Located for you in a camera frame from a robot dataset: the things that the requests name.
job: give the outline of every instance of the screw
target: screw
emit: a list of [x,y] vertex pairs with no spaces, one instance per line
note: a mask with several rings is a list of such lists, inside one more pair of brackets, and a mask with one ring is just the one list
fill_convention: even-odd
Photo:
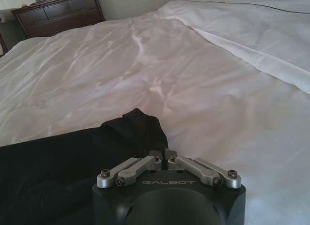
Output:
[[125,185],[125,179],[124,178],[118,178],[116,179],[116,185],[121,187],[121,186],[124,186]]
[[100,174],[101,174],[101,176],[102,176],[103,178],[107,178],[107,177],[110,176],[110,170],[104,169],[104,170],[102,170],[102,171],[100,172]]
[[175,162],[175,159],[176,159],[176,156],[170,157],[170,160],[171,160],[172,162]]
[[213,185],[214,186],[220,186],[222,183],[223,183],[223,180],[220,177],[216,177],[213,179]]
[[237,178],[238,177],[238,173],[237,173],[237,171],[236,170],[228,170],[228,176],[230,177],[230,178]]

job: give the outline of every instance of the wrinkled sheet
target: wrinkled sheet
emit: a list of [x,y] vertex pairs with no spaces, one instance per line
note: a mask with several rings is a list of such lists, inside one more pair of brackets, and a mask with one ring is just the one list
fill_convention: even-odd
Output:
[[173,0],[177,18],[264,73],[310,94],[310,0]]
[[138,107],[159,118],[171,149],[238,170],[246,224],[308,224],[310,96],[173,18],[174,3],[166,14],[15,46],[0,59],[0,145],[97,127]]

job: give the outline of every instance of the logo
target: logo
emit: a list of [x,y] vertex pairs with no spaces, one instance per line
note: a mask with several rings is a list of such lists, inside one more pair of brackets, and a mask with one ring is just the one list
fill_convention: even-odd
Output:
[[150,181],[150,180],[146,180],[143,181],[142,184],[144,185],[186,185],[186,184],[194,184],[195,181],[194,180],[170,180],[170,181]]

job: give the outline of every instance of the dresser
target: dresser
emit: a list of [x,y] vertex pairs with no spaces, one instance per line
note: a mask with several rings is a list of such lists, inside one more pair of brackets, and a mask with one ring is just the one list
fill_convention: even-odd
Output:
[[27,38],[105,21],[98,0],[45,0],[13,10]]
[[7,53],[7,51],[8,49],[0,33],[0,58],[4,56],[4,54]]

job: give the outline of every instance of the black cloth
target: black cloth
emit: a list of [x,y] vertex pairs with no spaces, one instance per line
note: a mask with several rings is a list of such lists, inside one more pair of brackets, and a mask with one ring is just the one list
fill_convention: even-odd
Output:
[[1,147],[0,225],[91,225],[100,171],[165,148],[158,119],[138,109],[100,128]]

